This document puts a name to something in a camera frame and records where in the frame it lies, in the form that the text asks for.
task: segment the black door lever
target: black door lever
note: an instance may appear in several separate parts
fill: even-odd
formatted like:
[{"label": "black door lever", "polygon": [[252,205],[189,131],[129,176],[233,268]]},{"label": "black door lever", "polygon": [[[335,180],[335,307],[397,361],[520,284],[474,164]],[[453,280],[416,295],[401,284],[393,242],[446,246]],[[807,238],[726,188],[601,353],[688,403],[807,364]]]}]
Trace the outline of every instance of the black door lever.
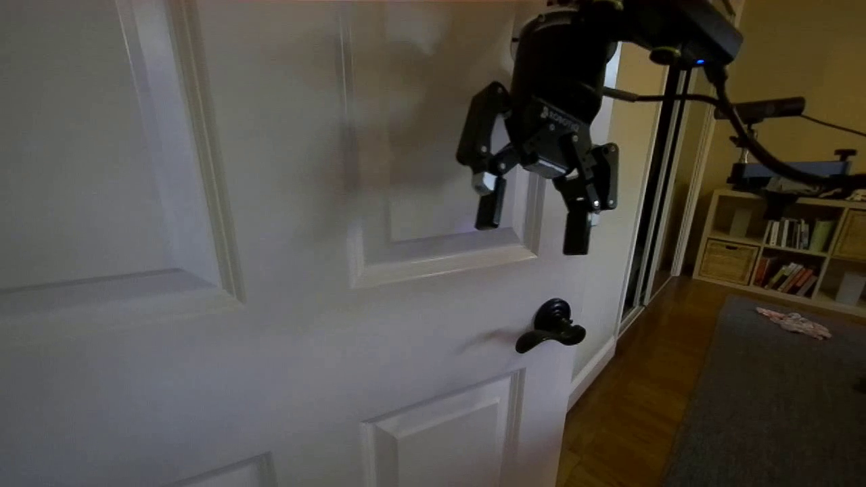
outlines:
[{"label": "black door lever", "polygon": [[546,301],[534,320],[534,330],[518,338],[518,352],[524,353],[537,348],[542,341],[560,341],[562,345],[573,345],[585,341],[588,330],[572,322],[572,306],[560,297]]}]

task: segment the white door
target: white door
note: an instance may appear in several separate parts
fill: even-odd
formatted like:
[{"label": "white door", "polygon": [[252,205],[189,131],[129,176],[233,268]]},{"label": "white door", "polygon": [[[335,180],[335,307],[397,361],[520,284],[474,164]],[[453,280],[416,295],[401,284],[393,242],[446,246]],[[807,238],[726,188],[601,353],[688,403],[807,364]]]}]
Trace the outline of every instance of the white door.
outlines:
[{"label": "white door", "polygon": [[[627,215],[474,233],[469,98],[522,2],[2,0],[2,487],[545,487]],[[566,297],[577,348],[518,353]]]}]

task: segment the wall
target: wall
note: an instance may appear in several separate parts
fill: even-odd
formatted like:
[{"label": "wall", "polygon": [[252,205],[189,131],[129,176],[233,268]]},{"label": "wall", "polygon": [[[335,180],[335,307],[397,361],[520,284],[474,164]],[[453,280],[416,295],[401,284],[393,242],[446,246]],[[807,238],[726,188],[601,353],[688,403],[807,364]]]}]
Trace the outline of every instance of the wall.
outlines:
[{"label": "wall", "polygon": [[[741,12],[745,48],[731,67],[733,99],[807,98],[807,114],[866,129],[866,2],[863,0],[750,0]],[[708,191],[726,186],[738,160],[731,126],[711,126],[699,218]],[[857,149],[852,169],[866,169],[866,138],[844,136],[803,118],[758,125],[762,140],[783,160],[834,160],[842,145]]]}]

